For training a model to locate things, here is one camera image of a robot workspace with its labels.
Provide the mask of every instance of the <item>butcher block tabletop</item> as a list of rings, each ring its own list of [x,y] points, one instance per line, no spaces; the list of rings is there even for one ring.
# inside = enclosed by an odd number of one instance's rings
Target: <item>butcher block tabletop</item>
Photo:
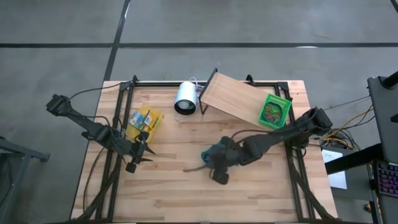
[[[111,86],[119,82],[104,82]],[[304,82],[287,81],[296,118],[310,109]],[[273,87],[258,87],[274,93]],[[103,89],[97,116],[110,121],[114,116],[119,87]],[[156,153],[145,153],[153,162],[142,162],[134,174],[125,171],[122,163],[118,194],[114,208],[114,222],[294,222],[297,221],[292,187],[287,167],[284,144],[272,146],[263,157],[248,166],[229,169],[229,182],[220,185],[209,178],[209,169],[183,172],[183,169],[202,166],[200,154],[222,136],[231,136],[243,129],[261,129],[209,106],[202,115],[176,120],[174,98],[178,87],[134,87],[130,114],[142,105],[161,110],[164,118],[149,143]],[[120,118],[123,119],[125,100]],[[106,124],[101,118],[96,122]],[[253,133],[241,133],[239,140]],[[83,213],[83,191],[91,166],[101,150],[91,141],[88,145],[83,170],[78,184],[72,217]],[[94,168],[86,193],[86,207],[98,193],[104,171],[106,150]],[[337,217],[321,150],[307,147],[304,157],[311,191],[326,210]],[[110,190],[105,198],[104,214],[108,211]],[[305,217],[308,217],[305,197],[300,191]]]

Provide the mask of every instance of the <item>keyboard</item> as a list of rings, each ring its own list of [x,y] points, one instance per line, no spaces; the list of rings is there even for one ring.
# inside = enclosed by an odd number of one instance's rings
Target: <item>keyboard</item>
[[[376,170],[379,193],[398,198],[398,166],[377,161]]]

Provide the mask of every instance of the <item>concrete floor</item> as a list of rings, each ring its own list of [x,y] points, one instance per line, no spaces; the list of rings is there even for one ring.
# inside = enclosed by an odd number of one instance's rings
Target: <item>concrete floor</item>
[[[123,0],[0,0],[0,43],[113,42]],[[388,0],[132,0],[121,42],[394,42],[398,14]],[[0,135],[51,153],[32,162],[13,223],[67,220],[85,156],[82,129],[46,112],[54,93],[101,86],[111,49],[0,48]],[[234,78],[305,80],[311,106],[366,96],[366,79],[397,70],[397,48],[119,49],[111,80]],[[74,98],[95,114],[99,92]],[[370,101],[328,111],[335,126]],[[374,121],[352,129],[362,147],[379,142]],[[365,202],[335,197],[339,217],[371,222]]]

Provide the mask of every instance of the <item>yellow box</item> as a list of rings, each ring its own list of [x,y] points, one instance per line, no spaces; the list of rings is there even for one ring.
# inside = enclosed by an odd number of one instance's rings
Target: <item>yellow box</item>
[[[142,105],[130,116],[126,135],[134,139],[141,131],[146,131],[149,133],[147,142],[150,142],[162,119],[163,114],[160,110]]]

